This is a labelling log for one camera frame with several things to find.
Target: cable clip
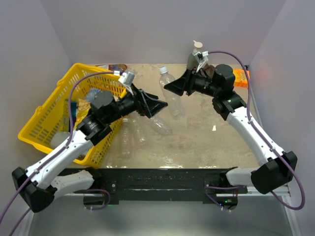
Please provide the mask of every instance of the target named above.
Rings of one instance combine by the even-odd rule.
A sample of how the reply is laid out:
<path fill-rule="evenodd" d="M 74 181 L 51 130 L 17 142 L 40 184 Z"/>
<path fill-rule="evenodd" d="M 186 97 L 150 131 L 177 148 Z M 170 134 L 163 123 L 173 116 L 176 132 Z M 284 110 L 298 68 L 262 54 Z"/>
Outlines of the cable clip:
<path fill-rule="evenodd" d="M 248 121 L 248 124 L 252 123 L 254 121 L 254 118 L 251 117 L 251 119 Z"/>
<path fill-rule="evenodd" d="M 120 76 L 120 71 L 119 70 L 114 70 L 114 75 L 115 76 Z"/>

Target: plastic bottle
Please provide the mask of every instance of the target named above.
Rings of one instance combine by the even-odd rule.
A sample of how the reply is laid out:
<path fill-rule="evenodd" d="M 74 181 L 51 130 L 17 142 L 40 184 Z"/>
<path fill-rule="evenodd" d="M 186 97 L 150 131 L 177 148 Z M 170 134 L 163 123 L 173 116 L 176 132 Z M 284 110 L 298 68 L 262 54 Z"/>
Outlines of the plastic bottle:
<path fill-rule="evenodd" d="M 132 155 L 131 130 L 129 120 L 127 118 L 123 119 L 123 124 L 121 126 L 121 134 L 122 157 L 131 158 Z"/>
<path fill-rule="evenodd" d="M 155 115 L 154 117 L 151 117 L 148 119 L 148 125 L 158 132 L 159 134 L 163 136 L 171 135 L 173 134 L 172 127 L 166 123 L 165 120 L 163 120 L 161 117 Z"/>
<path fill-rule="evenodd" d="M 188 60 L 187 60 L 187 67 L 186 69 L 188 70 L 193 70 L 194 67 L 198 67 L 198 62 L 193 54 L 196 52 L 200 51 L 203 44 L 197 41 L 193 41 L 194 49 L 192 53 L 189 55 Z"/>
<path fill-rule="evenodd" d="M 165 100 L 168 103 L 168 110 L 170 111 L 171 116 L 173 119 L 182 119 L 185 116 L 185 110 L 182 105 L 181 97 L 164 89 L 164 85 L 174 81 L 175 78 L 168 73 L 166 66 L 160 67 L 159 73 L 161 75 L 159 84 Z"/>
<path fill-rule="evenodd" d="M 131 124 L 131 130 L 134 137 L 134 141 L 137 146 L 143 147 L 148 143 L 146 131 L 143 127 L 139 114 L 137 112 L 130 113 L 128 115 Z"/>

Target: white panel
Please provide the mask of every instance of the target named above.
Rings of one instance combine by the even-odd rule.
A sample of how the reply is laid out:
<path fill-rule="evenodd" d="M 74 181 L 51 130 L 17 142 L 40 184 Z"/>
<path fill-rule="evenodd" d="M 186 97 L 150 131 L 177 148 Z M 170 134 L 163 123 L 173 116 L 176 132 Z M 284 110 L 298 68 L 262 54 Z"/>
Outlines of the white panel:
<path fill-rule="evenodd" d="M 85 63 L 185 63 L 192 41 L 249 63 L 285 0 L 41 0 L 67 54 Z M 235 61 L 213 55 L 210 61 Z"/>
<path fill-rule="evenodd" d="M 250 64 L 263 127 L 285 150 L 298 156 L 297 173 L 306 205 L 297 211 L 304 236 L 314 235 L 315 210 L 315 1 L 287 0 Z M 293 205 L 301 201 L 295 181 Z"/>
<path fill-rule="evenodd" d="M 38 0 L 4 0 L 0 7 L 0 210 L 15 188 L 11 172 L 43 156 L 18 132 L 56 87 L 69 59 Z M 8 235 L 26 206 L 18 197 L 0 226 Z"/>

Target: crushed plastic bottle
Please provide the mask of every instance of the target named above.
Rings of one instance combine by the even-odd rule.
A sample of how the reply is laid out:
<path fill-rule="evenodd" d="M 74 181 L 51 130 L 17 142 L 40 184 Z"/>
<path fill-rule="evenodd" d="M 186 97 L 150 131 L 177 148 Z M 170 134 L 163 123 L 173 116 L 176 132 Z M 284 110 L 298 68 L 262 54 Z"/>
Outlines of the crushed plastic bottle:
<path fill-rule="evenodd" d="M 129 120 L 123 119 L 121 126 L 122 158 L 129 159 L 132 156 L 132 139 Z"/>
<path fill-rule="evenodd" d="M 151 117 L 147 124 L 156 132 L 163 136 L 172 135 L 173 129 L 172 127 L 161 117 L 155 115 L 154 117 Z"/>
<path fill-rule="evenodd" d="M 146 131 L 140 121 L 139 114 L 137 112 L 130 113 L 128 115 L 131 124 L 131 130 L 134 137 L 135 144 L 138 147 L 143 147 L 148 143 Z"/>

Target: bottle cap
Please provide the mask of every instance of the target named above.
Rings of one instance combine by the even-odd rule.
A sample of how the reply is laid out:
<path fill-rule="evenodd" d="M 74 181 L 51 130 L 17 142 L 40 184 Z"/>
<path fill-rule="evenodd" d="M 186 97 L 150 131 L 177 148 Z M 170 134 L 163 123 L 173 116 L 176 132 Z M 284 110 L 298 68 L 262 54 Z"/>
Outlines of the bottle cap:
<path fill-rule="evenodd" d="M 193 41 L 193 45 L 195 48 L 202 48 L 203 44 L 201 42 Z"/>
<path fill-rule="evenodd" d="M 167 73 L 167 72 L 168 72 L 168 70 L 167 70 L 166 66 L 162 66 L 162 67 L 159 68 L 159 74 L 160 75 L 164 74 L 164 73 Z"/>

